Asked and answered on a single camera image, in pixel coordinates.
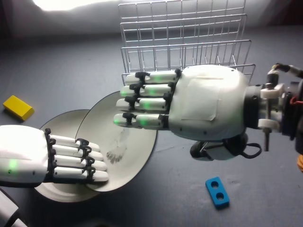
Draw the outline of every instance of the dish rack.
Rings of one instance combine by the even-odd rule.
[[[250,40],[242,40],[246,0],[168,0],[120,4],[125,76],[183,70],[192,65],[233,67],[251,80]]]

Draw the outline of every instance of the round hole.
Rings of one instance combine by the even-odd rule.
[[[217,197],[218,200],[223,200],[224,199],[224,195],[221,192],[217,193],[216,197]]]
[[[211,187],[212,187],[212,188],[218,188],[218,187],[219,187],[218,182],[217,182],[217,181],[213,181],[213,182],[211,183]]]

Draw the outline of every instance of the white plate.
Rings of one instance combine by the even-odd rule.
[[[109,181],[87,185],[99,192],[117,189],[132,180],[148,160],[157,137],[154,130],[122,128],[113,123],[114,115],[121,113],[116,108],[120,98],[115,92],[99,101],[84,118],[76,136],[105,150],[102,154]]]
[[[41,129],[50,128],[54,135],[75,138],[88,112],[89,110],[75,110],[63,113],[51,119]],[[36,187],[36,190],[43,196],[58,202],[80,202],[99,194],[81,184],[42,183]]]

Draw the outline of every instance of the tabletop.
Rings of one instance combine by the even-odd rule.
[[[252,40],[247,63],[256,64],[252,84],[265,83],[277,62],[303,68],[303,26],[247,29]],[[122,86],[121,36],[65,36],[3,43],[0,48],[0,102],[16,95],[35,113],[20,123],[5,112],[0,124],[40,128],[67,111],[90,109]],[[280,82],[296,78],[283,74]],[[247,130],[249,142],[264,135]],[[88,201],[65,204],[35,189],[3,189],[19,204],[31,227],[284,227],[303,222],[303,174],[288,137],[271,135],[270,151],[248,160],[199,162],[192,141],[160,131],[154,151],[128,184]],[[230,197],[217,211],[205,186],[219,176]]]

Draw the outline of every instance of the back of robotic hand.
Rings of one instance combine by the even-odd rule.
[[[97,144],[52,135],[50,129],[0,126],[0,186],[104,182],[106,169]]]
[[[254,158],[259,144],[247,144],[247,127],[258,129],[262,86],[248,86],[239,71],[198,65],[183,71],[137,72],[125,78],[124,98],[114,123],[123,127],[170,130],[196,140],[190,154],[205,161],[242,155]],[[254,155],[246,146],[258,148]]]

